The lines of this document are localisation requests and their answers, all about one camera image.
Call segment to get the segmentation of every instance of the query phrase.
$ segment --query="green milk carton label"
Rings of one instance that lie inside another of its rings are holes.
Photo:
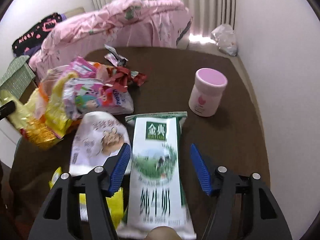
[[[165,141],[167,125],[165,123],[147,122],[146,139]]]

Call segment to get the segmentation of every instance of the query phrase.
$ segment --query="pink snack bag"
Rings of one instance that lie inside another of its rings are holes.
[[[93,111],[133,113],[133,101],[129,92],[115,90],[98,79],[71,78],[64,86],[62,99],[66,115],[72,120]]]
[[[71,71],[77,72],[79,78],[95,78],[97,74],[97,69],[90,65],[82,57],[76,57],[73,61],[71,61],[62,75],[65,76]]]

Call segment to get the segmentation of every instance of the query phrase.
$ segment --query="white plastic bag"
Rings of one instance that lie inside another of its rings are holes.
[[[221,24],[211,32],[219,50],[230,56],[237,55],[236,35],[229,24]]]
[[[85,114],[72,143],[69,173],[87,174],[119,153],[123,143],[130,145],[126,127],[106,112]],[[125,174],[131,170],[129,162]]]

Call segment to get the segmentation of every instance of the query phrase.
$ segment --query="pink cup lid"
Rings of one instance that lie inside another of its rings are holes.
[[[204,94],[218,95],[228,84],[227,78],[212,68],[201,68],[196,72],[195,85]]]

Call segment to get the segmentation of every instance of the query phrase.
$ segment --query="green checkered box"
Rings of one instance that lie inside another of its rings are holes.
[[[19,99],[27,86],[35,78],[35,74],[27,64],[29,56],[15,58],[0,78],[0,90],[8,90],[15,98]]]

